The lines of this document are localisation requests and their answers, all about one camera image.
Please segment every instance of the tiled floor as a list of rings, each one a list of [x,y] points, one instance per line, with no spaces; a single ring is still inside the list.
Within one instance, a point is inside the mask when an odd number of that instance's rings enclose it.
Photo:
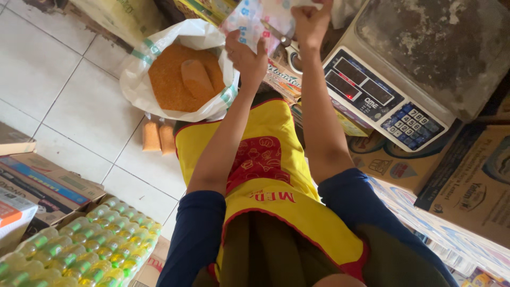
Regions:
[[[164,223],[186,189],[175,155],[142,153],[143,111],[118,83],[129,55],[74,18],[0,0],[0,121],[37,152]]]

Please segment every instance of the person's left hand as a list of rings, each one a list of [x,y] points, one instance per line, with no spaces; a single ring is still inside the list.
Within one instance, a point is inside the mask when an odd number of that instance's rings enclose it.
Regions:
[[[230,32],[226,37],[225,49],[228,58],[234,63],[234,68],[241,73],[242,85],[257,89],[267,71],[265,41],[260,38],[255,54],[247,45],[238,41],[240,34],[239,30]]]

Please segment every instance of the person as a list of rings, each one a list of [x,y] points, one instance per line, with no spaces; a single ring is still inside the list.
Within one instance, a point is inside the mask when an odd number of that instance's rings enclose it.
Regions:
[[[309,166],[287,103],[256,96],[264,41],[255,54],[230,32],[236,99],[223,120],[174,129],[187,191],[158,286],[457,286],[354,167],[319,55],[332,0],[315,2],[292,8]]]

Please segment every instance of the red apron print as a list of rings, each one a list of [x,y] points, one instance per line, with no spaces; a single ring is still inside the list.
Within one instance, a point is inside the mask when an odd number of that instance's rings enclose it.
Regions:
[[[254,178],[276,179],[291,185],[290,175],[282,171],[281,158],[280,141],[274,136],[242,140],[228,175],[226,193],[228,194],[239,184]]]

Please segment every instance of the scale keypad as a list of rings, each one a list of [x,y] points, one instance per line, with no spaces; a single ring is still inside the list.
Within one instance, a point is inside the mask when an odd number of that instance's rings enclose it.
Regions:
[[[402,106],[381,127],[413,151],[444,131],[443,126],[411,102]]]

